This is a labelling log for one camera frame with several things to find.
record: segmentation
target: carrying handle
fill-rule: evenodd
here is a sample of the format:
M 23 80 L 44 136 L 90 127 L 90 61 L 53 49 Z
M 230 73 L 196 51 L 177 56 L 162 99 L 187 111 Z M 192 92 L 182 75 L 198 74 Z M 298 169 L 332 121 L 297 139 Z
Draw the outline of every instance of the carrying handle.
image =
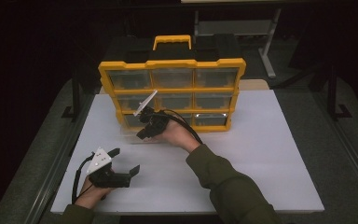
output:
M 190 35 L 158 35 L 155 38 L 153 50 L 156 50 L 158 43 L 177 43 L 177 42 L 187 42 L 188 48 L 191 49 Z

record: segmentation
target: storage organizer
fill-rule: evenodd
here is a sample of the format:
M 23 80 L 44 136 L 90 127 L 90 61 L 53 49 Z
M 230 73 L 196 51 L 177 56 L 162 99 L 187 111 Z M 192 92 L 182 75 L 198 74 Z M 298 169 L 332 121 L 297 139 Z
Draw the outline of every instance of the storage organizer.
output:
M 99 66 L 104 90 L 118 122 L 127 130 L 145 125 L 133 116 L 148 104 L 179 113 L 196 132 L 228 131 L 246 63 L 234 35 L 161 35 L 154 39 L 118 37 Z

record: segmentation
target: sleeve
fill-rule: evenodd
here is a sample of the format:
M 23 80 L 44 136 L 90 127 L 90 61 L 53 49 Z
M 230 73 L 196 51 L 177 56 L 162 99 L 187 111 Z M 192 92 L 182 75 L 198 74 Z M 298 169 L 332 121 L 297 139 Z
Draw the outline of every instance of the sleeve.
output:
M 59 224 L 90 224 L 94 219 L 94 212 L 88 208 L 68 204 L 63 212 Z
M 211 190 L 211 202 L 225 223 L 282 223 L 252 178 L 237 172 L 206 145 L 192 151 L 186 162 L 200 184 Z

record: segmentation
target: person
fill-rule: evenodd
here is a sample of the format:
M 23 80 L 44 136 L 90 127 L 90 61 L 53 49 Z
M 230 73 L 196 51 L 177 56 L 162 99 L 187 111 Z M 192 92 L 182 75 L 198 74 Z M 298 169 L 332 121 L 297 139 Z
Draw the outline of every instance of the person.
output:
M 187 164 L 198 177 L 201 186 L 211 190 L 210 200 L 225 223 L 282 223 L 251 177 L 236 171 L 227 159 L 215 155 L 205 144 L 200 144 L 179 123 L 170 120 L 166 130 L 154 138 L 167 141 L 189 153 Z M 91 209 L 110 191 L 92 188 L 84 193 L 75 204 L 66 207 L 61 223 L 91 223 Z

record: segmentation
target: white tabletop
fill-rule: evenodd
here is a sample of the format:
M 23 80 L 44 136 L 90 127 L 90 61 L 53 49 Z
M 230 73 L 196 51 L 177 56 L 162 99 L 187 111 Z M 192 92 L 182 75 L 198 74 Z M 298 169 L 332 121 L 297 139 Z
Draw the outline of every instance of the white tabletop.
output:
M 241 91 L 232 127 L 224 133 L 201 133 L 209 148 L 250 176 L 277 212 L 310 213 L 324 206 L 296 147 L 273 91 Z M 129 144 L 121 135 L 107 94 L 96 95 L 51 212 L 71 203 L 75 172 L 98 147 L 120 147 L 113 169 L 127 173 L 140 164 L 131 186 L 115 189 L 95 208 L 115 215 L 212 214 L 209 190 L 186 164 L 187 153 L 167 144 Z M 79 190 L 86 176 L 85 165 Z

